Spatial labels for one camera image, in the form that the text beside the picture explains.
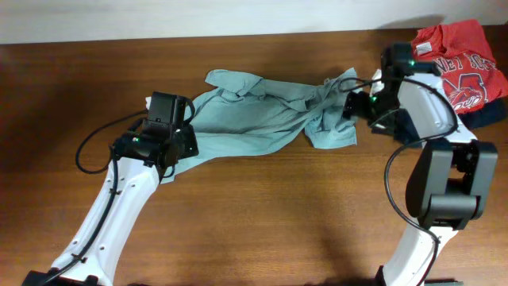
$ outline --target wooden surface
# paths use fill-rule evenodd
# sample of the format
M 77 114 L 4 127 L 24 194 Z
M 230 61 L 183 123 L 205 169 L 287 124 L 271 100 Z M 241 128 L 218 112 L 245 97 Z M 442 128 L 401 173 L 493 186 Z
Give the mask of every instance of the wooden surface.
M 486 28 L 508 74 L 506 26 Z M 209 70 L 320 84 L 354 67 L 370 77 L 379 54 L 414 30 L 0 46 L 0 280 L 17 285 L 46 271 L 72 239 L 104 175 L 74 166 L 81 140 L 144 106 L 152 91 L 195 97 Z M 100 133 L 84 150 L 100 167 Z M 499 160 L 487 209 L 440 255 L 430 277 L 467 285 L 508 284 L 508 121 L 476 130 Z M 303 134 L 263 157 L 212 160 L 160 186 L 133 227 L 115 282 L 127 285 L 297 285 L 329 277 L 373 277 L 405 228 L 383 190 L 398 146 L 357 128 L 358 146 L 318 150 Z M 403 204 L 419 152 L 403 153 L 391 183 Z

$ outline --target crumpled fabric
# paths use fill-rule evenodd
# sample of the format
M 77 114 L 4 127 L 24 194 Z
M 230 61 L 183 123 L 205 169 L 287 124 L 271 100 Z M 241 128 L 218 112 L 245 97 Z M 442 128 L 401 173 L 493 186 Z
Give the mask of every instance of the crumpled fabric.
M 175 175 L 217 157 L 276 152 L 303 129 L 314 148 L 355 145 L 355 120 L 342 118 L 347 94 L 338 90 L 347 77 L 356 77 L 353 68 L 320 86 L 279 82 L 239 71 L 211 71 L 205 81 L 217 88 L 193 101 L 196 114 L 191 125 L 199 155 L 180 160 Z M 351 87 L 354 81 L 344 82 L 341 88 Z M 190 115 L 187 107 L 186 118 Z

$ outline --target tabletop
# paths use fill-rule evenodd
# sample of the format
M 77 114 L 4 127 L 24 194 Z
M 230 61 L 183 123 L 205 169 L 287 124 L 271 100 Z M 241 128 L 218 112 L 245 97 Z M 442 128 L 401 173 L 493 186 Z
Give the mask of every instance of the tabletop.
M 508 26 L 486 27 L 508 75 Z M 0 46 L 0 280 L 21 284 L 47 271 L 81 225 L 104 174 L 74 165 L 93 129 L 144 106 L 153 91 L 194 98 L 215 68 L 322 84 L 355 68 L 370 78 L 389 44 L 415 29 L 197 37 Z M 88 168 L 127 125 L 83 150 Z M 406 224 L 383 189 L 400 146 L 360 120 L 357 146 L 322 150 L 303 134 L 261 157 L 209 161 L 161 185 L 145 204 L 117 266 L 115 284 L 303 285 L 372 278 Z M 429 278 L 508 283 L 508 121 L 475 130 L 499 152 L 483 217 L 444 248 Z M 396 159 L 391 185 L 404 207 L 419 150 Z

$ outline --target wooden table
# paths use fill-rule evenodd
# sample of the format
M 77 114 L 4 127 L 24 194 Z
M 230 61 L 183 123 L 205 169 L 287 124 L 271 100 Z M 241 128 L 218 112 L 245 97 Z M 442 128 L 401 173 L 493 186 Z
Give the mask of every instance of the wooden table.
M 508 75 L 508 26 L 487 27 Z M 2 162 L 0 280 L 20 284 L 46 271 L 81 225 L 104 175 L 74 166 L 81 140 L 144 106 L 152 91 L 195 97 L 215 68 L 320 84 L 354 67 L 370 77 L 379 54 L 415 30 L 281 36 L 96 41 L 0 46 Z M 300 134 L 277 153 L 212 160 L 162 185 L 133 228 L 115 282 L 152 285 L 298 285 L 373 277 L 394 252 L 405 223 L 383 190 L 383 168 L 399 146 L 357 125 L 358 146 L 318 150 Z M 126 125 L 84 150 L 101 167 Z M 499 160 L 487 209 L 440 255 L 431 278 L 508 284 L 508 121 L 476 130 Z M 391 173 L 403 204 L 419 152 Z

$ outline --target t-shirt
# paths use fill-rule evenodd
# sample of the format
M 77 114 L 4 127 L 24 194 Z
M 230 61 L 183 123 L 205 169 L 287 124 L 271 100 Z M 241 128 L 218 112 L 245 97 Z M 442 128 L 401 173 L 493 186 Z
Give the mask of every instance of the t-shirt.
M 417 60 L 436 63 L 444 92 L 458 114 L 508 95 L 508 82 L 496 68 L 477 20 L 420 29 L 411 44 Z

